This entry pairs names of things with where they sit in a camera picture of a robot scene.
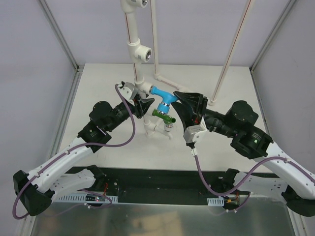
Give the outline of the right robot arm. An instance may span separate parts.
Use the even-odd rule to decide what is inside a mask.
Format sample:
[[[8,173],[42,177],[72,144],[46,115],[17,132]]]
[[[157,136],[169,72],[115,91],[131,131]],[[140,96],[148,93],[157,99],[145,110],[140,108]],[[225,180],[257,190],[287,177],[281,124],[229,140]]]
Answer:
[[[207,109],[208,99],[194,92],[174,92],[172,106],[183,124],[184,139],[195,159],[199,177],[215,196],[235,191],[253,192],[286,204],[295,213],[315,214],[315,176],[287,155],[263,130],[255,126],[258,114],[244,100],[235,101],[226,114]],[[206,132],[231,139],[231,147],[241,156],[256,162],[247,173],[228,169],[216,192],[204,178],[195,144]]]

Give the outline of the blue plastic faucet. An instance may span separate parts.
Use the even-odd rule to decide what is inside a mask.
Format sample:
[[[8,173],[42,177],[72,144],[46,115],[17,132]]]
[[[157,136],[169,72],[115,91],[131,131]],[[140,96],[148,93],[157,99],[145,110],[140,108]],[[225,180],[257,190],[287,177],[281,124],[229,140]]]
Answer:
[[[176,102],[178,100],[178,98],[175,95],[173,95],[169,92],[160,90],[155,86],[152,87],[151,94],[157,95],[157,96],[162,98],[162,101],[159,103],[157,110],[160,113],[165,114],[165,115],[167,115],[169,113],[170,105],[173,102]]]

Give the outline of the white pipe assembly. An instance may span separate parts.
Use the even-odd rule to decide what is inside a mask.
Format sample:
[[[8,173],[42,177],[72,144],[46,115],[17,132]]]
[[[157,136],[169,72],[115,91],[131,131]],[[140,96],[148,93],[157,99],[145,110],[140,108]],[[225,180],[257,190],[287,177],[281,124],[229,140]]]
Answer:
[[[219,79],[217,81],[215,90],[213,95],[208,101],[209,106],[213,106],[216,103],[218,93],[223,84],[223,80],[226,77],[228,69],[230,67],[234,52],[236,50],[239,39],[241,38],[243,28],[245,27],[245,23],[247,21],[247,17],[250,14],[252,5],[254,1],[249,0],[246,2],[244,11],[240,18],[237,30],[235,32],[234,38],[232,40],[230,49],[228,51],[225,63],[222,67]],[[140,95],[146,96],[149,95],[151,89],[153,87],[152,84],[147,83],[143,77],[143,71],[141,68],[142,63],[147,63],[151,57],[154,58],[154,79],[160,81],[164,84],[167,84],[178,91],[184,91],[185,87],[180,84],[176,84],[171,80],[166,79],[161,76],[158,70],[158,42],[157,42],[157,19],[156,19],[156,4],[155,1],[152,0],[148,2],[147,0],[122,0],[120,1],[121,9],[125,15],[126,29],[127,29],[127,46],[129,57],[133,63],[133,71],[134,71],[134,83],[136,88],[138,89],[138,93]],[[137,21],[136,21],[136,9],[137,8],[145,8],[147,5],[150,5],[151,12],[151,23],[152,23],[152,35],[153,35],[153,48],[146,47],[141,44],[141,40],[138,37],[138,29],[137,29]]]

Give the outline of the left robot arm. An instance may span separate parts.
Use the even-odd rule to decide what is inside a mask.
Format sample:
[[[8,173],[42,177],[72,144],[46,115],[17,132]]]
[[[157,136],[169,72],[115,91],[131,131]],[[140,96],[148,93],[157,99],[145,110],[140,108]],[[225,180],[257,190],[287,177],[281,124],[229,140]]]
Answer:
[[[37,168],[13,175],[16,199],[12,208],[14,219],[36,216],[44,212],[51,203],[73,191],[90,188],[99,191],[104,186],[105,175],[91,165],[77,174],[65,173],[82,159],[96,153],[102,147],[120,148],[128,145],[136,133],[135,118],[142,118],[153,104],[153,98],[142,99],[136,95],[131,101],[123,96],[121,103],[112,108],[107,101],[94,104],[89,114],[90,121],[79,131],[77,137],[62,151]],[[131,119],[131,136],[121,144],[109,144],[110,132]]]

